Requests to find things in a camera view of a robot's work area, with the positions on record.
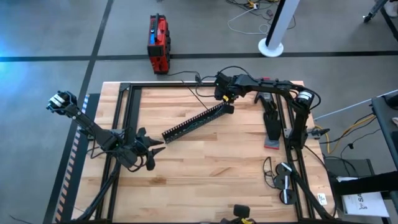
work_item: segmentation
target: paper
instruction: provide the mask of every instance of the paper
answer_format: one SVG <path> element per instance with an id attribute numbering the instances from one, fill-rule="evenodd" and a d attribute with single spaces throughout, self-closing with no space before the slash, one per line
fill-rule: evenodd
<path id="1" fill-rule="evenodd" d="M 338 177 L 337 180 L 355 180 L 356 177 Z M 380 192 L 343 195 L 343 207 L 347 215 L 368 215 L 377 217 L 389 217 Z"/>
<path id="2" fill-rule="evenodd" d="M 328 202 L 326 201 L 326 195 L 324 193 L 318 194 L 318 201 L 321 205 L 327 205 Z"/>

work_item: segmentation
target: concrete floor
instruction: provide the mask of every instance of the concrete floor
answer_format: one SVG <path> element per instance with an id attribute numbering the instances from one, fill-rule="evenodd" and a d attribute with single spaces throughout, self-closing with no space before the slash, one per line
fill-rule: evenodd
<path id="1" fill-rule="evenodd" d="M 106 3 L 107 0 L 0 1 L 0 59 L 91 55 Z M 367 14 L 372 5 L 372 0 L 301 0 L 295 15 L 297 25 L 287 31 L 283 40 L 285 51 L 398 50 L 398 42 L 380 14 L 371 23 L 362 23 L 361 16 Z M 169 20 L 173 54 L 256 53 L 257 42 L 263 38 L 229 30 L 226 21 L 242 10 L 224 0 L 145 3 L 114 0 L 99 55 L 146 54 L 148 18 L 156 12 L 165 14 Z M 247 14 L 233 26 L 254 32 L 265 22 Z M 255 77 L 303 80 L 322 96 L 321 106 L 313 112 L 317 117 L 396 89 L 397 60 L 396 55 L 181 59 L 172 60 L 170 72 L 197 70 L 202 75 L 213 75 L 225 66 L 239 65 Z M 79 94 L 87 66 L 88 61 L 0 62 L 2 223 L 18 223 L 9 215 L 42 223 L 70 124 L 69 119 L 49 113 L 45 106 L 57 90 Z M 234 75 L 234 72 L 238 71 L 231 70 L 228 74 Z M 99 93 L 105 81 L 180 79 L 193 80 L 193 77 L 156 76 L 148 60 L 100 61 L 95 63 L 88 93 Z M 362 105 L 318 123 L 331 129 L 333 139 L 368 113 L 369 107 Z M 347 137 L 340 146 L 377 128 L 375 122 Z M 342 148 L 333 155 L 340 156 Z M 369 158 L 376 173 L 395 170 L 380 132 L 359 141 L 344 157 Z M 347 218 L 379 222 L 369 217 Z"/>

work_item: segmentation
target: wooden tabletop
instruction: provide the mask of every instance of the wooden tabletop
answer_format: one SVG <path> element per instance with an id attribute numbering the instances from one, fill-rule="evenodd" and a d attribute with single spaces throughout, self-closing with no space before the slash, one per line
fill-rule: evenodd
<path id="1" fill-rule="evenodd" d="M 95 122 L 104 129 L 111 129 L 118 91 L 118 82 L 103 84 Z M 202 95 L 212 95 L 213 91 L 199 90 Z M 286 162 L 286 154 L 282 137 L 279 150 L 264 148 L 263 108 L 260 103 L 253 103 L 255 94 L 237 99 L 234 114 L 223 115 L 165 145 L 167 148 L 155 158 L 153 171 L 143 168 L 131 173 L 122 167 L 113 221 L 219 222 L 222 218 L 234 218 L 233 205 L 237 203 L 250 206 L 251 218 L 257 222 L 297 221 L 294 206 L 284 205 L 279 200 L 280 190 L 264 182 L 264 159 L 271 157 L 275 172 L 278 163 Z M 123 121 L 126 98 L 127 95 L 123 98 L 118 128 Z M 220 103 L 212 97 L 202 101 L 208 108 Z M 148 136 L 163 141 L 162 132 L 204 110 L 187 88 L 143 88 L 138 128 L 145 127 Z M 285 117 L 289 127 L 287 110 Z M 307 124 L 309 128 L 314 126 L 311 115 Z M 308 139 L 306 145 L 322 158 L 318 141 Z M 325 208 L 333 213 L 334 201 L 324 168 L 306 149 L 303 157 L 311 191 L 315 196 L 324 193 L 328 203 Z M 98 193 L 104 162 L 105 155 L 96 159 L 86 156 L 73 218 L 81 215 L 80 210 Z M 307 217 L 305 199 L 301 190 L 299 193 Z M 105 198 L 105 213 L 109 195 L 110 190 Z"/>

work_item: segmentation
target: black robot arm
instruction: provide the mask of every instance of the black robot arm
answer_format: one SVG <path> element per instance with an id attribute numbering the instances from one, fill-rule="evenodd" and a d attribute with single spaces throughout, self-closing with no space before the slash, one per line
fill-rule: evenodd
<path id="1" fill-rule="evenodd" d="M 250 91 L 280 94 L 296 113 L 295 123 L 288 137 L 289 147 L 302 149 L 307 140 L 307 119 L 315 94 L 304 86 L 295 85 L 289 81 L 256 80 L 249 75 L 228 77 L 222 73 L 216 76 L 215 98 L 233 103 L 239 96 L 244 97 Z M 297 92 L 293 98 L 291 91 Z"/>
<path id="2" fill-rule="evenodd" d="M 119 134 L 105 130 L 99 127 L 76 105 L 76 96 L 69 91 L 58 91 L 47 105 L 47 109 L 51 112 L 56 112 L 59 115 L 65 115 L 76 123 L 78 123 L 82 130 L 81 133 L 90 134 L 94 137 L 100 148 L 111 153 L 124 167 L 136 167 L 131 172 L 135 172 L 142 166 L 146 166 L 147 170 L 153 170 L 155 167 L 154 156 L 165 149 L 165 147 L 149 150 L 151 146 L 163 144 L 161 141 L 156 141 L 150 137 L 145 136 L 145 128 L 140 128 L 136 134 L 134 142 L 124 142 Z M 141 160 L 139 165 L 136 165 L 138 158 Z"/>

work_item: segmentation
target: leader arm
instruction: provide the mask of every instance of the leader arm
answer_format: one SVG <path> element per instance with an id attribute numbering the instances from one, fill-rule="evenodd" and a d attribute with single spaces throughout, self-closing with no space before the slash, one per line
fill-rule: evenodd
<path id="1" fill-rule="evenodd" d="M 131 172 L 135 172 L 143 166 L 146 166 L 147 170 L 153 170 L 155 167 L 154 156 L 164 149 L 162 147 L 149 150 L 151 146 L 156 146 L 163 142 L 145 136 L 145 128 L 138 130 L 136 138 L 132 142 L 125 142 L 120 134 L 114 131 L 102 129 L 77 107 L 76 96 L 69 91 L 58 91 L 49 100 L 47 109 L 74 120 L 80 125 L 80 132 L 93 136 L 104 152 L 112 154 L 112 156 L 128 169 L 134 166 L 133 170 L 129 169 Z"/>
<path id="2" fill-rule="evenodd" d="M 215 98 L 228 103 L 234 103 L 239 96 L 244 97 L 251 91 L 275 93 L 283 96 L 288 106 L 293 108 L 295 112 L 295 121 L 287 138 L 287 147 L 295 150 L 303 149 L 308 136 L 306 123 L 316 93 L 289 81 L 254 79 L 250 75 L 228 77 L 220 72 L 216 75 L 215 85 Z M 291 91 L 296 92 L 295 98 L 292 97 Z M 289 164 L 292 168 L 291 177 L 296 180 L 306 197 L 309 198 L 319 216 L 322 219 L 333 219 L 311 193 L 309 186 L 305 184 L 297 172 L 294 163 L 290 162 Z"/>

